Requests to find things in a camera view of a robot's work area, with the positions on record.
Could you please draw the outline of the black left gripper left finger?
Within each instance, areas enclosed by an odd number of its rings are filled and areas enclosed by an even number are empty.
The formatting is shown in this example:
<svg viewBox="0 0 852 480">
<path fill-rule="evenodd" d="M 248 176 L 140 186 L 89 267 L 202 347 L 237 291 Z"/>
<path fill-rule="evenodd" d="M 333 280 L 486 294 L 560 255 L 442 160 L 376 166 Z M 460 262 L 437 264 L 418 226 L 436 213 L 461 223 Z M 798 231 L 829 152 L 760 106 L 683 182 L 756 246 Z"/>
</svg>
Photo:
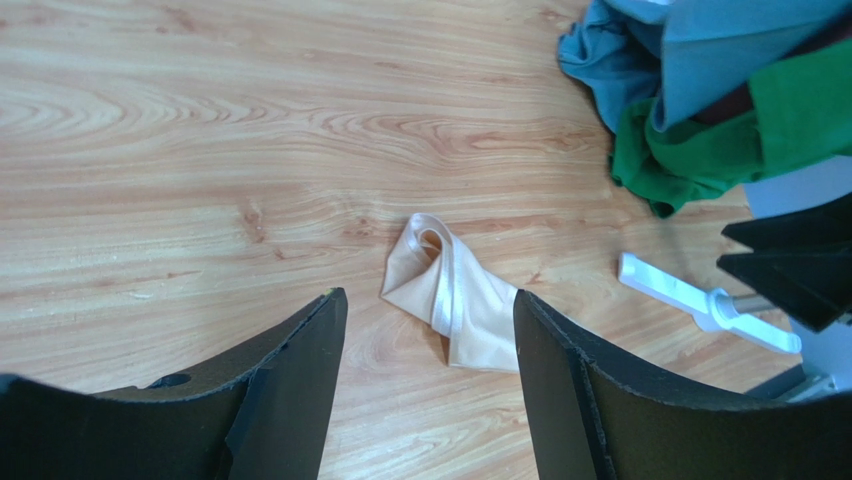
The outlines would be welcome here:
<svg viewBox="0 0 852 480">
<path fill-rule="evenodd" d="M 314 479 L 348 302 L 334 288 L 276 326 L 144 387 L 81 394 L 1 378 L 5 479 Z"/>
</svg>

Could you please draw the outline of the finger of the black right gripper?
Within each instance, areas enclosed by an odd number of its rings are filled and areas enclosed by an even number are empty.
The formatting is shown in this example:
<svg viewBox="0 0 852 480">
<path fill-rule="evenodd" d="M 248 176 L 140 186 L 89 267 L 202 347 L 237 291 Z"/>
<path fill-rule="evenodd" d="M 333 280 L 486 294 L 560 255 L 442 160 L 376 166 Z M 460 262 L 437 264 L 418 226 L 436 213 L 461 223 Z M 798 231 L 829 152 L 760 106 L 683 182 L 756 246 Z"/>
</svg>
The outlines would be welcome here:
<svg viewBox="0 0 852 480">
<path fill-rule="evenodd" d="M 727 225 L 722 235 L 755 251 L 851 241 L 851 194 L 797 212 Z"/>
<path fill-rule="evenodd" d="M 813 332 L 851 321 L 851 244 L 764 249 L 717 266 Z"/>
</svg>

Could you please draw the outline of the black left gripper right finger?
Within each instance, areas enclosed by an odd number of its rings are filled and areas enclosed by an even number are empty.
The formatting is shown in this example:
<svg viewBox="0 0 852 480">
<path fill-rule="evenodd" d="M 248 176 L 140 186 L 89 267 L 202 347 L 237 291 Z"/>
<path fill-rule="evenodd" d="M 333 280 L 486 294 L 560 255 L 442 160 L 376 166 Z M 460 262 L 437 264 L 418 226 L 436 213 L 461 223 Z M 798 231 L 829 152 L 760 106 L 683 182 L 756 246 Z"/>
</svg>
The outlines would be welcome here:
<svg viewBox="0 0 852 480">
<path fill-rule="evenodd" d="M 543 479 L 847 479 L 851 397 L 759 399 L 658 367 L 528 291 L 517 358 Z"/>
</svg>

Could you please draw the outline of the beige cloth napkin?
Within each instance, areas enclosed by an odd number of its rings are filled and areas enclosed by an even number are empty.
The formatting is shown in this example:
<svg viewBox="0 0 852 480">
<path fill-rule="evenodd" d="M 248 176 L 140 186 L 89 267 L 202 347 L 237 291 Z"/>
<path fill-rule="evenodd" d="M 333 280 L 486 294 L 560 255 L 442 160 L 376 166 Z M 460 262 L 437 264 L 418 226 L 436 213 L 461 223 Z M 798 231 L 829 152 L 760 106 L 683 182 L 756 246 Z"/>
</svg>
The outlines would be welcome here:
<svg viewBox="0 0 852 480">
<path fill-rule="evenodd" d="M 381 298 L 445 337 L 449 366 L 517 373 L 517 293 L 440 219 L 416 213 L 386 260 Z"/>
</svg>

